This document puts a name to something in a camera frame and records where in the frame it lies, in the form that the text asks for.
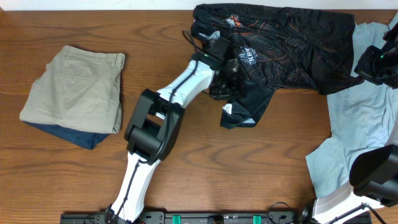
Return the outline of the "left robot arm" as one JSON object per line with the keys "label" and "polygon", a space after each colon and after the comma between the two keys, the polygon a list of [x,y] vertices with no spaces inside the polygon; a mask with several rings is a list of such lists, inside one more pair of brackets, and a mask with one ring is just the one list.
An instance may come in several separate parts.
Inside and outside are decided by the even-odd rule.
{"label": "left robot arm", "polygon": [[117,199],[106,210],[106,223],[138,219],[153,173],[175,145],[186,107],[206,89],[236,90],[241,81],[239,68],[237,59],[195,54],[170,84],[140,94],[124,133],[126,173]]}

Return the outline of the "black orange patterned jersey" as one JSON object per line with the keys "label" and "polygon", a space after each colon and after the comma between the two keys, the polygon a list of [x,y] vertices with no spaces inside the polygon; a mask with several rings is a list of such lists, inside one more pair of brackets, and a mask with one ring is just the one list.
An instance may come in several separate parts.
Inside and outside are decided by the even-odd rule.
{"label": "black orange patterned jersey", "polygon": [[193,11],[192,35],[204,49],[224,38],[239,62],[244,95],[223,107],[226,129],[254,127],[279,88],[321,95],[363,83],[351,76],[354,15],[252,4],[201,4]]}

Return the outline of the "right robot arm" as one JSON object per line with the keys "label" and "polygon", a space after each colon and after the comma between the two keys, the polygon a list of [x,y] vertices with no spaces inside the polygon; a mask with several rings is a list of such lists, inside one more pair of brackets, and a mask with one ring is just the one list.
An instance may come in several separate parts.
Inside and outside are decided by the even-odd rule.
{"label": "right robot arm", "polygon": [[397,21],[360,24],[352,78],[327,98],[331,136],[306,157],[316,199],[299,223],[355,222],[397,204]]}

